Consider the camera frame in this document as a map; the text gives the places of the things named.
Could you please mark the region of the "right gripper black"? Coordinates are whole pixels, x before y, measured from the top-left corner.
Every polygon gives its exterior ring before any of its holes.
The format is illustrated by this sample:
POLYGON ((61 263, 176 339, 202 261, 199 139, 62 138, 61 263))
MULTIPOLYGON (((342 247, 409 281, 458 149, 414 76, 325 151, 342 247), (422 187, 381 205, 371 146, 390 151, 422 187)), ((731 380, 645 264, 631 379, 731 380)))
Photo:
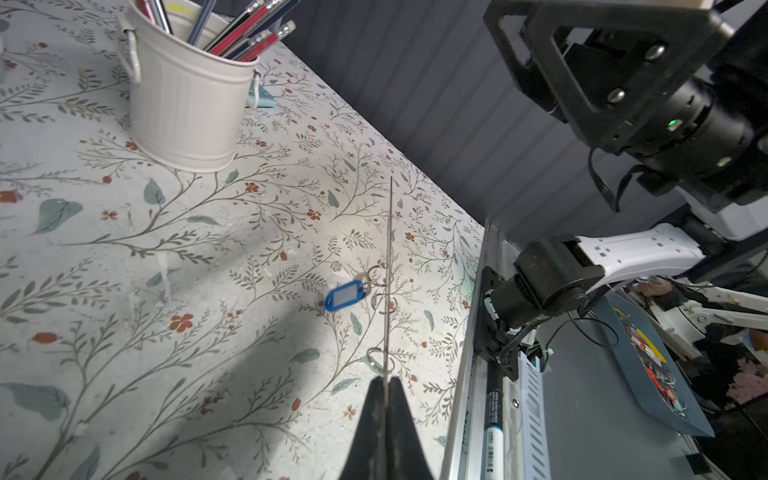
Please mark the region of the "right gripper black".
POLYGON ((526 97, 620 150, 734 30, 710 1, 492 1, 484 23, 526 97))

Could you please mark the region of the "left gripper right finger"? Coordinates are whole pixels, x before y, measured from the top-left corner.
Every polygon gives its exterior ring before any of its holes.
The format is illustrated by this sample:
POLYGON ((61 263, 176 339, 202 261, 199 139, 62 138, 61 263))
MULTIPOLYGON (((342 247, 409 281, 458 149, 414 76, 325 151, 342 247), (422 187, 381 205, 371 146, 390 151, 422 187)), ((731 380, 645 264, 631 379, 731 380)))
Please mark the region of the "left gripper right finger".
POLYGON ((386 393, 385 478, 433 479, 399 378, 389 379, 386 393))

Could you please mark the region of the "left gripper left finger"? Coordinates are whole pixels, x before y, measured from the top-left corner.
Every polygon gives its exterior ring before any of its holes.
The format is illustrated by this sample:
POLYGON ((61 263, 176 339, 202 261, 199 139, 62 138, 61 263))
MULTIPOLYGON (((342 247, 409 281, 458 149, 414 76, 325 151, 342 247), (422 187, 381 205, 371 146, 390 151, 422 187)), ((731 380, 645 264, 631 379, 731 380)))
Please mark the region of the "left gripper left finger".
POLYGON ((359 423, 341 480, 386 478, 386 384, 374 378, 368 387, 359 423))

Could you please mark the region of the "blue key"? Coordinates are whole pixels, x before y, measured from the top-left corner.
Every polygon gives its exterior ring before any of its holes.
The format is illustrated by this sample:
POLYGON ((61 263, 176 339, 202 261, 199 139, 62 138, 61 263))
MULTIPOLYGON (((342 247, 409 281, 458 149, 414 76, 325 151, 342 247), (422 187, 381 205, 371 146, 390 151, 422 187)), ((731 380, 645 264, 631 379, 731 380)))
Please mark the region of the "blue key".
POLYGON ((336 312, 363 301, 370 293, 371 283, 352 280, 331 290, 325 297, 324 308, 336 312))

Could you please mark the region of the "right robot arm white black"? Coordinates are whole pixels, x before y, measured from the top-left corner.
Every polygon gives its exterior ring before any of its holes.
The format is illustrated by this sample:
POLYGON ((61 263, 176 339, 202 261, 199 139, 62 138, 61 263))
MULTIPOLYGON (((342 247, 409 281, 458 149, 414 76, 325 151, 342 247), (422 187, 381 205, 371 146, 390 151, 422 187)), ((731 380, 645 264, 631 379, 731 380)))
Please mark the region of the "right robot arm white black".
POLYGON ((648 230, 529 243, 482 274, 475 351, 516 379, 523 337, 612 287, 703 281, 767 246, 767 5, 734 1, 493 1, 489 33, 518 89, 590 152, 632 159, 615 213, 676 199, 648 230))

